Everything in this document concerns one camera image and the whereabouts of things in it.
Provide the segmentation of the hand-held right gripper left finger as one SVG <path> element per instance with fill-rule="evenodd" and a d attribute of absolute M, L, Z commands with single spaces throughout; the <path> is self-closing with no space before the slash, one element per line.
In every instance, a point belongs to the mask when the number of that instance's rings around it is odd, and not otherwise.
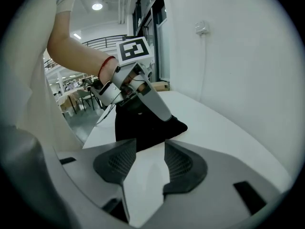
<path fill-rule="evenodd" d="M 136 140 L 58 152 L 63 168 L 77 187 L 103 208 L 113 199 L 126 206 L 123 182 L 136 160 Z"/>

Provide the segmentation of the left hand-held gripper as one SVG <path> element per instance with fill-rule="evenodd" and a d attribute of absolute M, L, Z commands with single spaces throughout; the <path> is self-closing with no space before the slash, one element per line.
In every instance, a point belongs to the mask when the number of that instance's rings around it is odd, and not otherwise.
<path fill-rule="evenodd" d="M 166 122 L 172 117 L 171 111 L 162 100 L 158 92 L 146 86 L 141 92 L 131 91 L 125 94 L 120 90 L 122 81 L 120 73 L 129 73 L 134 70 L 146 83 L 152 75 L 150 63 L 153 58 L 152 51 L 145 37 L 137 37 L 117 43 L 118 65 L 112 78 L 101 89 L 91 87 L 92 93 L 104 106 L 118 104 L 133 94 L 137 94 L 142 103 L 160 120 Z"/>

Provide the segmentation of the person's left hand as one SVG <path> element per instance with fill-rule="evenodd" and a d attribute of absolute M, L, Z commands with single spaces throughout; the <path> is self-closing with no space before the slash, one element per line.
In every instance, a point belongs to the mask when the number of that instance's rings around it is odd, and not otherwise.
<path fill-rule="evenodd" d="M 119 77 L 122 81 L 120 90 L 125 94 L 129 94 L 131 91 L 141 92 L 146 87 L 146 81 L 134 70 L 129 73 L 120 73 Z"/>

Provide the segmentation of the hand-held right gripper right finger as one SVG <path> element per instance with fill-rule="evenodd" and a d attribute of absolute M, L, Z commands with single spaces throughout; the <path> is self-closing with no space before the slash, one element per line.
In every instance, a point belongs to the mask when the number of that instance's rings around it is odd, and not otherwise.
<path fill-rule="evenodd" d="M 163 188 L 165 224 L 239 224 L 280 191 L 240 159 L 180 141 L 165 142 L 170 182 Z"/>

